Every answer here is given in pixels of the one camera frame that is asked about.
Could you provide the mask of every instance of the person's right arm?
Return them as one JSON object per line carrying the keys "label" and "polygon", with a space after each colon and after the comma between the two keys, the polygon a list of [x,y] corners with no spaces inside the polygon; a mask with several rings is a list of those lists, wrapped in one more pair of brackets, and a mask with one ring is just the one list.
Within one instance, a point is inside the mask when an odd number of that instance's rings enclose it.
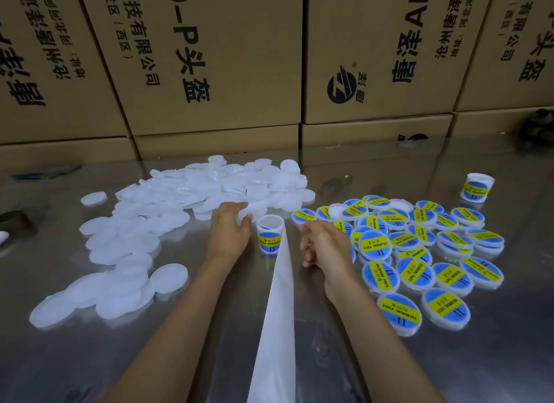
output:
{"label": "person's right arm", "polygon": [[319,266],[325,293],[337,309],[373,403],[444,403],[404,343],[360,282],[350,260],[350,240],[333,225],[300,226],[304,266]]}

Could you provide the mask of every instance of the pile of labeled containers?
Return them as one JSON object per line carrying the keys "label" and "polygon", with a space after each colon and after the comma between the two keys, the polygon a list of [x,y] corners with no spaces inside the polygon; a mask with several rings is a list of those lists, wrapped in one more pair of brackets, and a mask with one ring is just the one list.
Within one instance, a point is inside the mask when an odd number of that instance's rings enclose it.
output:
{"label": "pile of labeled containers", "polygon": [[[447,213],[431,201],[414,206],[370,195],[293,213],[298,225],[315,219],[350,238],[352,261],[358,257],[364,264],[365,283],[379,295],[377,305],[402,337],[416,333],[422,311],[440,327],[462,329],[471,317],[462,298],[474,287],[496,289],[504,280],[489,261],[502,252],[504,239],[483,229],[485,217],[470,208]],[[430,247],[440,258],[434,264]],[[421,295],[420,305],[403,291]]]}

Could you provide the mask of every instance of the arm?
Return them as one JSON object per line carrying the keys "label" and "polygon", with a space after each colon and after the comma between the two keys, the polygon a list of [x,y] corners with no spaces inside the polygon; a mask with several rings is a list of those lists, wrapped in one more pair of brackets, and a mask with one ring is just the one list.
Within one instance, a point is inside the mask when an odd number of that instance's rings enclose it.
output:
{"label": "arm", "polygon": [[241,226],[236,222],[246,205],[224,203],[214,210],[204,265],[104,403],[187,400],[219,292],[250,238],[252,215]]}
{"label": "arm", "polygon": [[444,403],[359,281],[350,240],[327,222],[307,222],[300,229],[304,266],[323,270],[325,293],[345,326],[373,403]]}

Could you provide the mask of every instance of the person's left hand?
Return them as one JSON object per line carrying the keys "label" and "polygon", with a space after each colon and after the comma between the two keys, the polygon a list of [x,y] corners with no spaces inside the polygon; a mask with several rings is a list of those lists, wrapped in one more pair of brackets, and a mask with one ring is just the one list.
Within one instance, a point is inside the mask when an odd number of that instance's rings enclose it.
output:
{"label": "person's left hand", "polygon": [[239,210],[248,203],[225,202],[212,214],[206,261],[224,265],[231,270],[248,244],[252,215],[246,215],[237,223]]}

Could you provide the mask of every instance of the metal table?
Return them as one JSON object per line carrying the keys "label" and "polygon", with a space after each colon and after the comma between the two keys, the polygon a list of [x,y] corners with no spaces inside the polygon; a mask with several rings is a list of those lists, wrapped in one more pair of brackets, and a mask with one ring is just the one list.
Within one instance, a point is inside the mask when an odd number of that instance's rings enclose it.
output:
{"label": "metal table", "polygon": [[[310,208],[368,194],[429,199],[457,206],[468,172],[496,183],[480,211],[486,227],[506,238],[494,260],[505,274],[495,291],[474,289],[465,298],[471,321],[460,332],[425,318],[404,339],[450,403],[554,400],[554,160],[549,151],[516,151],[506,136],[310,148],[238,154],[230,163],[259,157],[299,159],[316,194]],[[96,272],[79,226],[107,216],[114,194],[151,168],[180,168],[198,158],[89,165],[53,180],[0,176],[0,212],[24,210],[36,231],[0,249],[0,401],[96,402],[114,384],[175,305],[182,290],[110,322],[93,308],[60,325],[36,329],[28,317],[46,295]],[[85,208],[79,198],[104,190],[108,203]],[[191,219],[165,234],[155,266],[179,262],[193,279],[205,256],[208,222]],[[352,349],[319,270],[301,267],[300,234],[287,221],[295,281],[296,400],[369,402]],[[242,403],[248,395],[274,260],[263,258],[255,231],[226,281],[202,351],[191,402]],[[356,263],[358,270],[362,266]],[[419,297],[406,293],[412,300]]]}

